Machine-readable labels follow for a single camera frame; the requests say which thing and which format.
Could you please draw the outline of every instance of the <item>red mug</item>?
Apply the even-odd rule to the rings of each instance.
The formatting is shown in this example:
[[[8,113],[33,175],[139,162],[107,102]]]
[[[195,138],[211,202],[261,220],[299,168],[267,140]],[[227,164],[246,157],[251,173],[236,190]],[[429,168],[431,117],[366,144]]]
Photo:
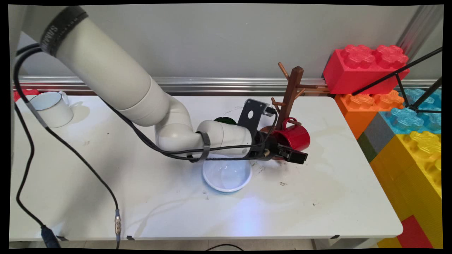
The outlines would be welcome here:
[[[282,122],[282,130],[273,131],[272,135],[276,138],[278,143],[284,146],[289,146],[295,150],[303,151],[308,148],[311,143],[308,131],[301,125],[293,125],[287,128],[287,122],[293,120],[297,122],[295,118],[286,118]]]

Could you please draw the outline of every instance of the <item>mug handle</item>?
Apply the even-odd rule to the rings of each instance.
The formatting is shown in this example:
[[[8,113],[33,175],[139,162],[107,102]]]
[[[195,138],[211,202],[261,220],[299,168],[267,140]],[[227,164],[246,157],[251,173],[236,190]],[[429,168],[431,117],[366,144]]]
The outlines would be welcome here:
[[[63,97],[64,103],[69,106],[69,98],[67,97],[67,94],[63,91],[58,92]]]
[[[286,118],[286,119],[284,119],[284,121],[282,122],[282,130],[283,131],[286,131],[287,130],[287,122],[289,121],[289,120],[293,120],[293,121],[295,121],[295,122],[298,122],[295,118]]]

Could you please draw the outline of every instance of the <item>gray wall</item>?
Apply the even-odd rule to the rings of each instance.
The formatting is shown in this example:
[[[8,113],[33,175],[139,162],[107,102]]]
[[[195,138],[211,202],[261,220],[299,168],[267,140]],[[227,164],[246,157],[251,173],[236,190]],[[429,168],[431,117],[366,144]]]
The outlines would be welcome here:
[[[443,25],[444,19],[438,23],[436,28],[430,34],[418,53],[413,57],[416,60],[427,55],[435,49],[443,46]],[[431,58],[410,68],[410,73],[406,79],[438,79],[442,75],[443,53],[439,53]]]
[[[320,78],[336,48],[395,44],[418,6],[161,4],[83,8],[152,76],[282,77],[277,66],[280,61],[289,71],[299,65],[305,69],[304,77]],[[442,26],[435,32],[442,37]],[[19,46],[33,42],[22,34]],[[32,56],[24,67],[29,75],[73,75],[44,54]]]

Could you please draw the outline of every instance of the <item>green lego brick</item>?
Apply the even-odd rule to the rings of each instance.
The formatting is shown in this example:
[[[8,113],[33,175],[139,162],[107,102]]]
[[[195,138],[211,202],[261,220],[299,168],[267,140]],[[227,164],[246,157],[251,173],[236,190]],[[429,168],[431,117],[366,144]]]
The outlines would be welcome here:
[[[370,143],[364,132],[361,134],[361,136],[359,136],[358,144],[361,147],[361,150],[363,151],[367,162],[370,163],[377,155],[377,152],[375,151],[375,149],[373,149],[372,144]]]

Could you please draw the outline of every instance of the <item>black metal rod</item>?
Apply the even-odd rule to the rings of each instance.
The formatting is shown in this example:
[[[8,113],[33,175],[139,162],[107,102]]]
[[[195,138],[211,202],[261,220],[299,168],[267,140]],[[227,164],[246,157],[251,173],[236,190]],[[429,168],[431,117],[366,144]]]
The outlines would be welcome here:
[[[441,110],[416,110],[416,113],[441,113]]]
[[[397,79],[397,82],[399,83],[400,92],[402,93],[403,99],[405,100],[405,108],[407,108],[410,106],[410,104],[408,103],[408,99],[406,98],[405,89],[402,86],[402,81],[400,80],[398,73],[395,74],[395,77]]]
[[[378,84],[378,83],[380,83],[380,82],[382,82],[382,81],[385,81],[385,80],[391,78],[391,77],[394,76],[395,74],[401,73],[402,71],[404,71],[404,70],[406,70],[406,69],[408,69],[408,68],[411,68],[412,66],[414,66],[414,65],[416,65],[416,64],[418,64],[418,63],[424,61],[425,59],[431,58],[432,56],[438,54],[438,53],[441,52],[441,51],[443,51],[443,47],[440,47],[440,48],[438,48],[437,50],[432,51],[432,52],[430,52],[429,54],[427,54],[427,55],[425,55],[425,56],[423,56],[423,57],[421,57],[421,58],[419,58],[419,59],[416,59],[415,61],[412,61],[411,63],[405,65],[404,67],[402,67],[402,68],[400,68],[400,69],[398,69],[398,70],[396,70],[396,71],[394,71],[394,72],[392,72],[392,73],[390,73],[390,74],[388,74],[388,75],[382,77],[381,79],[379,79],[379,80],[377,80],[377,81],[375,81],[375,82],[372,82],[372,83],[366,85],[365,87],[363,87],[363,88],[359,89],[358,91],[354,92],[352,95],[355,96],[355,95],[357,95],[357,94],[359,94],[359,93],[362,93],[362,92],[364,92],[365,90],[367,90],[367,89],[369,89],[369,88],[375,86],[376,84]]]
[[[436,91],[436,89],[438,89],[438,87],[441,86],[442,80],[443,80],[443,77],[442,77],[442,76],[439,77],[439,79],[438,79],[432,86],[430,86],[430,87],[427,89],[427,91],[425,91],[425,93],[424,93],[423,95],[421,95],[421,97],[419,97],[419,99],[418,99],[415,103],[413,103],[413,107],[414,107],[414,108],[419,108],[419,105],[420,105],[422,102],[424,102],[425,99],[427,99],[429,96],[431,96],[432,93],[433,93],[434,91]]]

